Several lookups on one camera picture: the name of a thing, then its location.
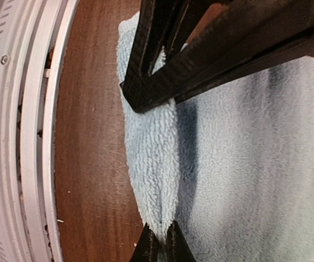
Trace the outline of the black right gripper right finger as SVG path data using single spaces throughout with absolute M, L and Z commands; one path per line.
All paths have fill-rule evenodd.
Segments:
M 196 262 L 177 221 L 168 228 L 166 253 L 168 262 Z

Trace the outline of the light blue towel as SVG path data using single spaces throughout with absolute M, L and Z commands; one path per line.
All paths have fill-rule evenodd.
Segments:
M 197 261 L 314 261 L 314 57 L 122 106 L 138 210 L 161 241 L 177 221 Z

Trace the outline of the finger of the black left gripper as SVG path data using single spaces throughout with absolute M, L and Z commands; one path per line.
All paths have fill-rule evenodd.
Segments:
M 126 76 L 120 84 L 123 95 L 136 113 L 156 106 L 157 91 L 148 88 L 161 51 L 173 58 L 198 22 L 213 4 L 217 11 L 230 1 L 142 1 Z
M 314 51 L 314 1 L 235 1 L 151 79 L 151 103 L 213 86 Z

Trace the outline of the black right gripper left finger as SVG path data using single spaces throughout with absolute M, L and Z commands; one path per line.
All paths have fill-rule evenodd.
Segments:
M 145 223 L 130 262 L 157 262 L 159 241 L 149 225 Z

